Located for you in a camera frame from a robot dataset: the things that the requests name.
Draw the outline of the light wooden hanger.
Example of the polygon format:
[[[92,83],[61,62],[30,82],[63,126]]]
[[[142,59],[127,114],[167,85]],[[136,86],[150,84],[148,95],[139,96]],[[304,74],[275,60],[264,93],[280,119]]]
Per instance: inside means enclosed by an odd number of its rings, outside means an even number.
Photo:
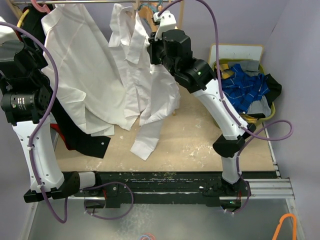
[[[131,17],[133,20],[134,20],[135,17],[136,17],[136,13],[137,13],[138,7],[140,6],[140,3],[141,3],[140,0],[134,0],[134,1],[132,2],[132,9],[126,11],[126,14],[127,14],[129,17]]]

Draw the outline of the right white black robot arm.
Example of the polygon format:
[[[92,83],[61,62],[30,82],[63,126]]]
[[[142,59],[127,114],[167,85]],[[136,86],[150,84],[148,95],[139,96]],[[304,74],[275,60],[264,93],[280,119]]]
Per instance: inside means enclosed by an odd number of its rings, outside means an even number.
[[[213,149],[222,161],[222,190],[228,196],[240,190],[242,172],[239,152],[257,127],[247,123],[219,89],[219,81],[210,65],[193,57],[191,39],[183,30],[171,29],[150,34],[147,51],[153,65],[162,65],[180,86],[193,94],[211,114],[222,134]]]

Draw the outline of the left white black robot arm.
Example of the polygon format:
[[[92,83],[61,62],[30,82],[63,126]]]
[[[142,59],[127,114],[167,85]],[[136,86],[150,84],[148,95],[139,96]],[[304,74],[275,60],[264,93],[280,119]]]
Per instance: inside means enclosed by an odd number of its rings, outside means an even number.
[[[20,140],[30,187],[26,203],[68,198],[85,189],[91,196],[103,191],[94,172],[63,173],[51,139],[50,112],[58,92],[59,74],[46,47],[32,34],[2,21],[22,39],[0,42],[0,107]]]

